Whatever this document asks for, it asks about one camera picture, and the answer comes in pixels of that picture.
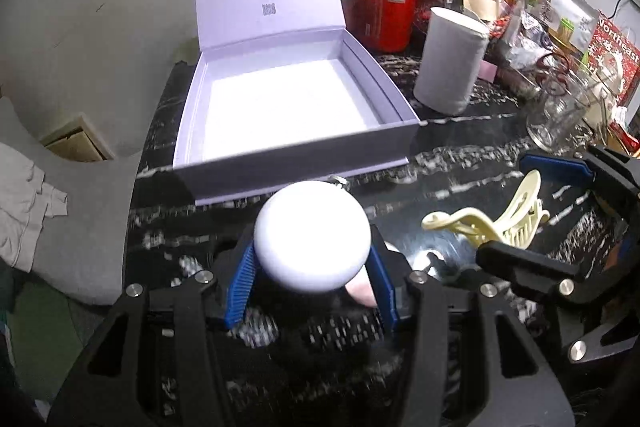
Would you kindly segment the framed picture on floor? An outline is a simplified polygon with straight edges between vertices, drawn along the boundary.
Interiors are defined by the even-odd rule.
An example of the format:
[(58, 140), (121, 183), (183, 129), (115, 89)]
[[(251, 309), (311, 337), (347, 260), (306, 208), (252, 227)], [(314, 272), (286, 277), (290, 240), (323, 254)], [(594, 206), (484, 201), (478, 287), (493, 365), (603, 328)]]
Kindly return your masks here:
[(84, 113), (78, 113), (45, 135), (40, 143), (56, 156), (70, 161), (95, 162), (116, 158), (103, 134)]

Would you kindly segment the white cloth on chair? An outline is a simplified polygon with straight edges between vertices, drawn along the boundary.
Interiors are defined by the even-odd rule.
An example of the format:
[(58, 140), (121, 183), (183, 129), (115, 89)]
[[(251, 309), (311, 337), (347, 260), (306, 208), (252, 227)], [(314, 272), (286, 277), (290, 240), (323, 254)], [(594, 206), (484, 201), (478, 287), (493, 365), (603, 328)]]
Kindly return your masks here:
[(66, 217), (67, 202), (32, 160), (1, 144), (1, 259), (10, 268), (32, 271), (43, 221)]

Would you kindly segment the white round compact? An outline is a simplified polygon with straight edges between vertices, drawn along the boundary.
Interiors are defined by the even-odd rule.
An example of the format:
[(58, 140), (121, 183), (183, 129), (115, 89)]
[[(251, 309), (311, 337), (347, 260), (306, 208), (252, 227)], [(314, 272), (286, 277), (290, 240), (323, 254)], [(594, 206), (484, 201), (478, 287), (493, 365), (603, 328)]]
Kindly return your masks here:
[(289, 291), (320, 294), (345, 286), (366, 263), (371, 225), (357, 199), (323, 181), (281, 188), (259, 211), (255, 255)]

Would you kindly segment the green mat on floor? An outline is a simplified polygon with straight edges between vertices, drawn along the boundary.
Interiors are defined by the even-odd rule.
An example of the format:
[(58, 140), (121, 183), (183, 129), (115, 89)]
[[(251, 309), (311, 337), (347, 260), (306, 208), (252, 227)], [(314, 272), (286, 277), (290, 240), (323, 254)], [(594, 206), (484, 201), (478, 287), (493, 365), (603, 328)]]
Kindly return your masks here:
[(25, 283), (8, 315), (17, 382), (53, 402), (91, 335), (92, 315), (40, 280)]

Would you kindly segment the black white gingham scrunchie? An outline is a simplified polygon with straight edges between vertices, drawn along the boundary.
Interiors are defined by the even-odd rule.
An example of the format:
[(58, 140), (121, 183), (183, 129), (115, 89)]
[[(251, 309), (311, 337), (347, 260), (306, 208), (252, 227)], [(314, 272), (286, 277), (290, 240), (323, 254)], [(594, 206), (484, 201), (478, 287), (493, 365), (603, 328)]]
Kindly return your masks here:
[[(183, 279), (194, 277), (196, 273), (204, 270), (198, 259), (192, 256), (181, 256), (178, 262), (182, 277), (174, 277), (171, 286), (177, 286)], [(227, 336), (242, 340), (246, 347), (257, 349), (274, 343), (278, 339), (279, 329), (269, 315), (256, 308), (247, 308), (241, 322), (229, 329)]]

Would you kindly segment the red canister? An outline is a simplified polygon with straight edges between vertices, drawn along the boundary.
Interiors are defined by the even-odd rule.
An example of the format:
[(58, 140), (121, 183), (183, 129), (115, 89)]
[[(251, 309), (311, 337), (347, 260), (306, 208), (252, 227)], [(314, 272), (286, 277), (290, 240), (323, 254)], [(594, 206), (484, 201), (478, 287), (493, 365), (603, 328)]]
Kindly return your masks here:
[(416, 0), (357, 0), (354, 34), (368, 49), (397, 53), (409, 44)]

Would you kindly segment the black polka dot scrunchie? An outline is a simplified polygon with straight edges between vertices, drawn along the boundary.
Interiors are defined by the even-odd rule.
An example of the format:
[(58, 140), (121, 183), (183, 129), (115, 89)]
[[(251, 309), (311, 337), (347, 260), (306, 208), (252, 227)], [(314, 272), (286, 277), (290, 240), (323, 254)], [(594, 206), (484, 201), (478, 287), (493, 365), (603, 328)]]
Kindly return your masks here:
[(370, 345), (385, 337), (376, 312), (326, 314), (313, 317), (300, 330), (306, 347), (323, 351), (344, 351)]

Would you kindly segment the pink round compact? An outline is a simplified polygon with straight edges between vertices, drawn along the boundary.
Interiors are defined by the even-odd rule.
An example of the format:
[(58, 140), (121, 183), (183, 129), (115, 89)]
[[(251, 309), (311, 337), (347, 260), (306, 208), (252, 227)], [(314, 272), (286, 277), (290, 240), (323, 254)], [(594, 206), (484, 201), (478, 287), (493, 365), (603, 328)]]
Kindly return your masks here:
[(361, 306), (376, 307), (376, 299), (368, 277), (367, 269), (362, 267), (358, 273), (345, 285), (348, 295)]

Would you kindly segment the grey cushioned chair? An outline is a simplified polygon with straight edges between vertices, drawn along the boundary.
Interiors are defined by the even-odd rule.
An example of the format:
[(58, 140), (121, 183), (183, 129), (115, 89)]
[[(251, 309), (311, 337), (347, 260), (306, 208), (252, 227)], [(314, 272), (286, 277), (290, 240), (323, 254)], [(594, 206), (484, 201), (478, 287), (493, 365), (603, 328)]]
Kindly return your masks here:
[(44, 181), (67, 194), (65, 216), (47, 218), (32, 273), (86, 305), (109, 306), (122, 293), (125, 239), (141, 154), (97, 162), (56, 156), (22, 125), (1, 99), (1, 142), (44, 172)]

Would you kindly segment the pink small box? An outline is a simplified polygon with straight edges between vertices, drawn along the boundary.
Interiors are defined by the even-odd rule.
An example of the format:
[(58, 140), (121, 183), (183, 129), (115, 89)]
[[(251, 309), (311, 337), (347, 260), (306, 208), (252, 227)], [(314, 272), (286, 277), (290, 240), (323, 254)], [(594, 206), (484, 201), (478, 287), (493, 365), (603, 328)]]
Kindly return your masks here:
[(488, 61), (480, 62), (480, 69), (478, 70), (477, 79), (485, 82), (493, 83), (498, 74), (498, 66)]

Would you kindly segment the clear glass jar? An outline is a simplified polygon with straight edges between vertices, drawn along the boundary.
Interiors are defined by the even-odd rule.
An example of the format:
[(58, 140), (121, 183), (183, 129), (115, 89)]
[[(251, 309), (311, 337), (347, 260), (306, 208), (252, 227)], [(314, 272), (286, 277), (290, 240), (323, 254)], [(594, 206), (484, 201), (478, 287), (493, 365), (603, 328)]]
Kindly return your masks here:
[(535, 64), (537, 98), (526, 117), (529, 138), (553, 152), (593, 106), (593, 79), (574, 57), (548, 53)]

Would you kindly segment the white paper roll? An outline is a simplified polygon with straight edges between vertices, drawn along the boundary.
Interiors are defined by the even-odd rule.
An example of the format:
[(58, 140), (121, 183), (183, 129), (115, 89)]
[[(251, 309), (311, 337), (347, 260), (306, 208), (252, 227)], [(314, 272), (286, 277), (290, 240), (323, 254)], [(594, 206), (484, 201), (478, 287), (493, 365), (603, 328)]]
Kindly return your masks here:
[(414, 97), (437, 113), (461, 114), (469, 104), (488, 41), (488, 26), (476, 18), (431, 9)]

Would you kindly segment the lavender gift box with lid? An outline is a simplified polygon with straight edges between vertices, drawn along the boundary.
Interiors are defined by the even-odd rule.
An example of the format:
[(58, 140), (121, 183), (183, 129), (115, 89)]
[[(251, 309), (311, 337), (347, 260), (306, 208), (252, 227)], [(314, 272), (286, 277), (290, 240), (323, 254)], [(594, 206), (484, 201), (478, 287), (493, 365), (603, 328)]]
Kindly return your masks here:
[(405, 165), (420, 121), (341, 0), (195, 0), (172, 170), (195, 202)]

